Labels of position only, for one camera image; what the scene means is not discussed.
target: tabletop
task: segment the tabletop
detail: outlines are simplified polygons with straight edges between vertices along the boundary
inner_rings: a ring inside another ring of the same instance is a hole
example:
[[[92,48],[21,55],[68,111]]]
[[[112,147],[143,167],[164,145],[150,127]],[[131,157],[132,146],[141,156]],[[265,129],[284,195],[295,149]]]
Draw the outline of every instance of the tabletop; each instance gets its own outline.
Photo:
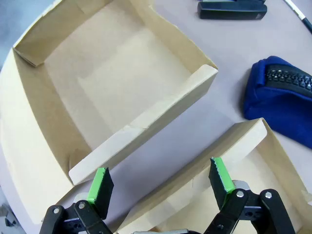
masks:
[[[311,0],[293,2],[312,20]],[[115,187],[107,223],[125,214],[234,123],[244,121],[241,107],[252,64],[275,55],[312,74],[312,35],[283,0],[267,0],[265,17],[249,21],[199,19],[197,3],[197,0],[156,0],[154,7],[212,59],[219,73],[203,98],[111,170]],[[311,149],[276,135],[312,193]],[[39,233],[40,225],[33,224],[28,217],[1,151],[0,184],[25,231]],[[75,187],[60,204],[68,207],[90,185],[87,181]]]

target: marker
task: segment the marker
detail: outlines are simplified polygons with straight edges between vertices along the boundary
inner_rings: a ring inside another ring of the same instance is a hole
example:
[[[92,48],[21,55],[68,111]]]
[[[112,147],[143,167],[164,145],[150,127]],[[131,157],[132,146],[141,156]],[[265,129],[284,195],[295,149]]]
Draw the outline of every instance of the marker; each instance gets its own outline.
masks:
[[[312,33],[312,24],[307,19],[307,17],[299,10],[299,8],[292,2],[292,0],[284,0],[285,3],[298,15],[303,24],[307,27],[307,29]]]

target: silver screw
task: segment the silver screw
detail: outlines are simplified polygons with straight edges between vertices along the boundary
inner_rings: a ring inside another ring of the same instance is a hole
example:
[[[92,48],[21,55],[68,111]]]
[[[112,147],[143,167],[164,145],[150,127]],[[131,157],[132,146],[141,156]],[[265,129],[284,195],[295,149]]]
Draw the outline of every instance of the silver screw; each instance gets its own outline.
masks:
[[[83,202],[80,203],[78,207],[79,207],[79,209],[83,209],[84,208],[84,203]]]
[[[242,191],[238,191],[238,192],[236,193],[236,196],[238,196],[238,197],[243,197],[243,196],[244,196],[244,193],[243,193]]]
[[[271,194],[270,192],[266,192],[266,193],[265,193],[265,197],[268,198],[268,199],[270,199],[270,198],[272,197],[272,194]]]
[[[55,213],[55,214],[57,214],[59,212],[59,208],[55,208],[54,210],[53,210],[53,213]]]

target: green pad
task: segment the green pad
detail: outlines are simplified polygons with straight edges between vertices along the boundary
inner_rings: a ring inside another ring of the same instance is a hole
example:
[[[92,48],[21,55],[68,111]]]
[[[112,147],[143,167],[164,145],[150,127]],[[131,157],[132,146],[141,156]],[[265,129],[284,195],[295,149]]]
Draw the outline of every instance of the green pad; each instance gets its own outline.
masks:
[[[114,184],[108,168],[98,168],[87,201],[95,208],[102,219],[107,216],[113,187]]]
[[[211,158],[209,179],[214,190],[214,196],[218,207],[221,210],[227,197],[236,189],[232,179],[221,158]]]

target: open cardboard box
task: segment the open cardboard box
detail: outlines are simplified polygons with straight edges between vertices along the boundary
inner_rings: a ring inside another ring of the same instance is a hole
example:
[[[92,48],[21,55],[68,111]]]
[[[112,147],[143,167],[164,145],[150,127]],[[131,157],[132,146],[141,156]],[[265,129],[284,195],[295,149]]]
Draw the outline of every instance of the open cardboard box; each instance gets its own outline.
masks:
[[[193,162],[142,199],[129,212],[118,234],[189,229],[204,233],[219,212],[208,178],[210,158],[222,157],[232,179],[248,183],[256,194],[279,192],[296,233],[312,233],[309,194],[264,119],[235,124]],[[256,233],[240,221],[234,233]]]
[[[215,65],[151,4],[58,0],[10,51],[1,144],[33,222],[208,91]]]

